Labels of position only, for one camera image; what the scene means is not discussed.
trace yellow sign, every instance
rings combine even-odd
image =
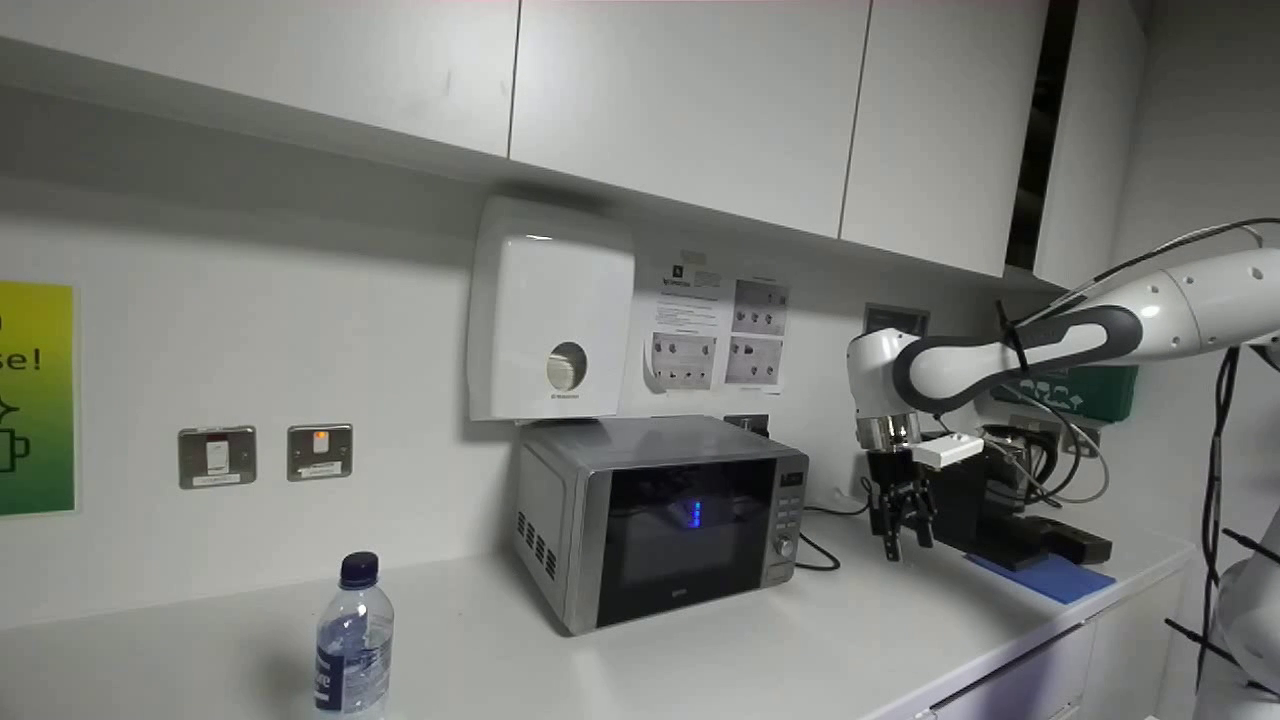
[[[77,502],[72,289],[0,285],[0,515]]]

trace water bottle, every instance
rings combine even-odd
[[[375,557],[345,557],[341,590],[317,633],[317,717],[375,720],[392,681],[394,611],[375,582]]]

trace electrical outlet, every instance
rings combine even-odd
[[[734,280],[733,293],[733,331],[784,334],[789,293],[759,280]]]
[[[653,331],[648,387],[710,387],[714,334]]]
[[[723,385],[777,385],[784,365],[784,341],[733,334]]]
[[[353,475],[353,423],[287,429],[287,481]]]
[[[185,429],[177,432],[178,487],[233,487],[254,481],[254,432],[238,429]]]

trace white countertop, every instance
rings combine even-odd
[[[854,720],[978,673],[1171,576],[1188,547],[1122,534],[1079,605],[1013,587],[948,547],[887,562],[864,518],[804,518],[843,570],[591,636],[558,636],[514,559],[385,576],[389,720]],[[331,582],[145,606],[0,636],[2,720],[303,720]]]

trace switch panel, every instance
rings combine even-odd
[[[734,280],[733,331],[784,334],[784,327],[789,327],[789,289]]]
[[[177,434],[178,487],[233,487],[254,481],[254,432],[238,429],[185,429]]]
[[[710,387],[714,334],[653,331],[648,387]]]
[[[287,481],[353,475],[353,423],[287,429]]]
[[[723,385],[777,385],[784,365],[784,341],[733,334]]]

